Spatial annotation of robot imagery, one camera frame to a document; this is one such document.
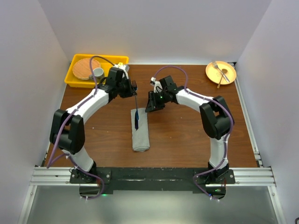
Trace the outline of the blue metallic fork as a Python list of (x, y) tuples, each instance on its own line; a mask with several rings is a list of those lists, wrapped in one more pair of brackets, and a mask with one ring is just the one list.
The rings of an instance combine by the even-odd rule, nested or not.
[(137, 103), (137, 83), (135, 80), (131, 81), (132, 88), (134, 91), (134, 97), (135, 97), (135, 106), (136, 106), (136, 111), (135, 111), (135, 119), (139, 120), (139, 113), (138, 113), (138, 103)]

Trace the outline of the blue metallic knife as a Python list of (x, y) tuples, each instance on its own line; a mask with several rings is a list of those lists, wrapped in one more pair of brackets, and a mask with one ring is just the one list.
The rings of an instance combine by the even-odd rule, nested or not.
[(138, 118), (135, 117), (135, 129), (138, 130), (139, 125), (138, 125)]

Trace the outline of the grey cloth napkin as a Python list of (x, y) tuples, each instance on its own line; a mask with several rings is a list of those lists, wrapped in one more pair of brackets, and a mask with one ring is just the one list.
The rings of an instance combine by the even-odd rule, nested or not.
[(132, 149), (135, 152), (144, 152), (150, 148), (148, 117), (145, 108), (139, 108), (138, 129), (135, 128), (135, 112), (131, 110)]

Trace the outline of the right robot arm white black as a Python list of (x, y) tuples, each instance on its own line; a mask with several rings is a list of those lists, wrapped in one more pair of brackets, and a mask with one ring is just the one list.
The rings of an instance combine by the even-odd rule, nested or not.
[(228, 139), (234, 126), (234, 120), (225, 99), (221, 96), (215, 98), (197, 94), (192, 90), (177, 86), (171, 76), (160, 80), (152, 77), (150, 84), (154, 90), (148, 93), (146, 112), (155, 112), (165, 108), (165, 104), (172, 102), (184, 105), (200, 113), (203, 129), (210, 138), (210, 159), (208, 178), (213, 183), (224, 179), (224, 171), (228, 165)]

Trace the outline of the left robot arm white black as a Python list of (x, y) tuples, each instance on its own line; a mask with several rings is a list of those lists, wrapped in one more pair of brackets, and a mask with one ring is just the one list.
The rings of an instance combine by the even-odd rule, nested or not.
[(85, 144), (85, 123), (100, 108), (109, 104), (117, 96), (129, 98), (136, 95), (126, 69), (112, 67), (104, 83), (95, 88), (79, 103), (67, 110), (55, 111), (50, 132), (50, 142), (54, 144), (47, 168), (51, 166), (55, 151), (60, 148), (76, 167), (81, 169), (80, 177), (86, 183), (96, 180), (94, 160), (88, 155)]

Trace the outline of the grey ceramic mug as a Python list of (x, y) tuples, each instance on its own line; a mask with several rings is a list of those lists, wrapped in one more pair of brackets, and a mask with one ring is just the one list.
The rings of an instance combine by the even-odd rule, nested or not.
[(93, 73), (89, 75), (89, 80), (93, 80), (93, 75), (97, 83), (100, 82), (100, 80), (105, 77), (104, 70), (100, 67), (93, 69)]

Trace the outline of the round wooden plate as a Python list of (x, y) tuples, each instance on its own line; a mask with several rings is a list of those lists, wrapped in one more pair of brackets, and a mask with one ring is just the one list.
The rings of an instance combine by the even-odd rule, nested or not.
[[(72, 68), (74, 76), (80, 80), (89, 80), (89, 75), (91, 74), (90, 70), (90, 58), (84, 58), (75, 63)], [(92, 69), (101, 68), (100, 62), (95, 59), (92, 59)]]

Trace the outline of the yellow plastic bin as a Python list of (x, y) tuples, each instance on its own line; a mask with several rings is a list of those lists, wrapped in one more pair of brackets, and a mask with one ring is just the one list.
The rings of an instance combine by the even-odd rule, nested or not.
[[(70, 87), (93, 88), (94, 80), (90, 77), (90, 58), (92, 54), (75, 54), (64, 79)], [(103, 75), (108, 76), (109, 69), (113, 65), (105, 59), (95, 57), (92, 59), (92, 69), (103, 69)]]

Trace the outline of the tan round plate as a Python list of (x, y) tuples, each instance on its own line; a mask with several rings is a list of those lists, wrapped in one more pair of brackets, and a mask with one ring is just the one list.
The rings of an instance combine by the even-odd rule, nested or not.
[(236, 71), (232, 65), (223, 61), (216, 61), (218, 69), (209, 63), (206, 66), (206, 76), (210, 81), (216, 84), (228, 85), (236, 80)]

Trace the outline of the silver fork on plate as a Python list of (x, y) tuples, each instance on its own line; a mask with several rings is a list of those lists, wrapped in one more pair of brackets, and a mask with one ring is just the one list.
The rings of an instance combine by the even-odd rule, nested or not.
[[(216, 61), (212, 61), (212, 65), (215, 69), (217, 69), (221, 74), (222, 74), (222, 70), (219, 68), (218, 64)], [(224, 78), (228, 83), (230, 82), (229, 78), (225, 75)]]

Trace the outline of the silver knife on plate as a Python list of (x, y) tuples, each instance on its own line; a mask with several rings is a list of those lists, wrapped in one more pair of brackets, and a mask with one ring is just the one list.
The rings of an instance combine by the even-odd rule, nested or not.
[(219, 83), (218, 83), (218, 85), (217, 85), (217, 88), (219, 89), (220, 88), (220, 86), (221, 86), (221, 82), (222, 82), (222, 80), (225, 78), (225, 74), (227, 73), (227, 70), (226, 69), (222, 69), (222, 75), (221, 75), (221, 78), (220, 78), (220, 81), (219, 81)]

